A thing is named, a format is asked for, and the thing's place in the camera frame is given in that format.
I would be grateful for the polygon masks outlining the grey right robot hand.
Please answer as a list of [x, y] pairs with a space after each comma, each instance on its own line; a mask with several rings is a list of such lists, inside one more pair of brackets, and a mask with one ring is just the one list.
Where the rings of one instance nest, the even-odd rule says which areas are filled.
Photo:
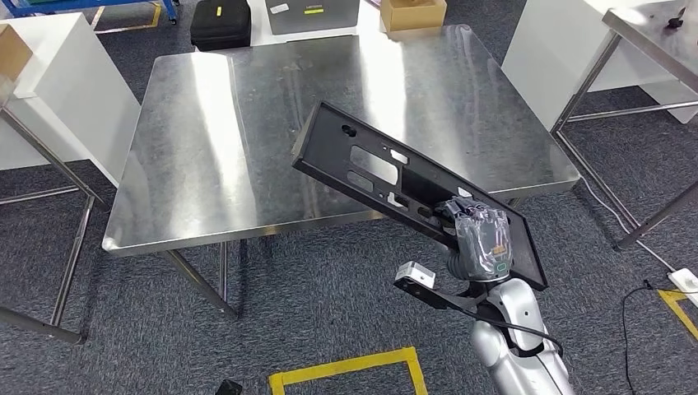
[[447, 268], [463, 281], [494, 282], [510, 276], [513, 265], [510, 225], [505, 211], [470, 197], [452, 197], [436, 212], [451, 221], [458, 248]]

